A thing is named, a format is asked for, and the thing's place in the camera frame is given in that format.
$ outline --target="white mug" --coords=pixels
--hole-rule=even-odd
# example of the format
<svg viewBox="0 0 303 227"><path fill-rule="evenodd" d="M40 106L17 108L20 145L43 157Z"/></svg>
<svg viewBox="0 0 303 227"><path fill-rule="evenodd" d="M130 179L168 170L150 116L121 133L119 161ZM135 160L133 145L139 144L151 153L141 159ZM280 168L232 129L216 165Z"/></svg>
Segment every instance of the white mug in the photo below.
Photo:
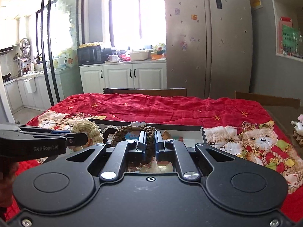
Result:
<svg viewBox="0 0 303 227"><path fill-rule="evenodd" d="M108 61L119 61L120 59L119 59L119 56L118 56L118 55L112 54L112 55L110 55L109 57L107 57L107 60L108 60Z"/></svg>

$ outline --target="floor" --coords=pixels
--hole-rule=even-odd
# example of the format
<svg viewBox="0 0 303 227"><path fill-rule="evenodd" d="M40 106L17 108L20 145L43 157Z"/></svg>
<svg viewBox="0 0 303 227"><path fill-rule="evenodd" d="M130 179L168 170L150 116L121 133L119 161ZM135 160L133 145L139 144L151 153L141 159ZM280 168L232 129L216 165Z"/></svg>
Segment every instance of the floor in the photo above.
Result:
<svg viewBox="0 0 303 227"><path fill-rule="evenodd" d="M32 118L36 117L37 115L42 114L43 111L31 109L31 108L22 108L15 114L13 114L13 117L16 121L19 121L22 125L25 125L28 121L30 121Z"/></svg>
<svg viewBox="0 0 303 227"><path fill-rule="evenodd" d="M273 118L278 127L284 132L284 134L290 139L298 155L303 159L303 148L299 146L296 139L293 138L294 126L290 122L298 121L300 114L303 114L303 107L295 109L293 107L270 107L263 106L269 115Z"/></svg>

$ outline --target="range hood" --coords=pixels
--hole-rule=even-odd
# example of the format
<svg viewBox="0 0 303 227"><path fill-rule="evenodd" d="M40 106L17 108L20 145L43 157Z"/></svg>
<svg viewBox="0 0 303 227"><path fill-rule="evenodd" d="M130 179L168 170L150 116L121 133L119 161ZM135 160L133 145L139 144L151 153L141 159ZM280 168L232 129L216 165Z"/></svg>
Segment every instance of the range hood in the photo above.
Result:
<svg viewBox="0 0 303 227"><path fill-rule="evenodd" d="M13 47L14 47L14 46L17 46L17 44L16 44L16 45L9 46L9 47L4 48L4 49L0 49L0 56L1 56L1 55L4 55L4 54L8 54L9 52L11 52L11 51L13 50Z"/></svg>

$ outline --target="ceiling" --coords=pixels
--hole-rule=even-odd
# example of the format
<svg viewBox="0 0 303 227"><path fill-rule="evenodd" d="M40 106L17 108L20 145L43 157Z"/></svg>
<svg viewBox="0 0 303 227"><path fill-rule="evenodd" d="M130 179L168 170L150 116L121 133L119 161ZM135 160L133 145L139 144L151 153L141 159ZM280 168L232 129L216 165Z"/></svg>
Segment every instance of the ceiling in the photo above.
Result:
<svg viewBox="0 0 303 227"><path fill-rule="evenodd" d="M18 19L41 8L41 0L2 0L0 19Z"/></svg>

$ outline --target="black door frame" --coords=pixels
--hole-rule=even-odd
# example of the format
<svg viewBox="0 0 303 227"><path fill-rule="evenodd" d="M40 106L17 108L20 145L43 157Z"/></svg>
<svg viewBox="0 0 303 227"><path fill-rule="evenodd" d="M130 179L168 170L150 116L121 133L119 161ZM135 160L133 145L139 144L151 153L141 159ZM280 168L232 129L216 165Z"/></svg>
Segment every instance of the black door frame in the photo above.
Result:
<svg viewBox="0 0 303 227"><path fill-rule="evenodd" d="M76 8L78 8L79 0L76 0ZM50 69L51 69L51 74L52 74L52 81L54 85L54 90L55 90L55 95L57 102L60 102L60 96L59 96L59 91L57 87L57 81L56 81L56 76L55 76L55 69L54 69L54 64L53 64L53 58L52 58L52 49L51 49L51 38L50 38L50 8L51 8L51 0L48 0L47 6L47 37L48 37L48 54L49 54L49 63L50 63ZM37 14L40 12L40 17L41 17L41 25L40 25L40 30L41 30L41 53L42 53L42 63L43 63L43 71L44 71L44 78L45 78L45 83L46 83L46 88L49 96L49 100L51 103L51 106L54 106L54 100L52 96L52 91L50 88L50 83L48 79L48 74L47 74L47 68L46 68L46 61L45 61L45 53L44 53L44 39L43 39L43 10L46 7L44 6L44 0L41 1L41 9L36 12L36 32L37 32ZM82 29L82 43L85 43L85 37L84 37L84 0L81 0L81 29ZM78 39L78 44L79 44L79 31L77 31L77 39ZM37 40L37 33L36 33L36 43L37 43L37 50L38 48L38 40Z"/></svg>

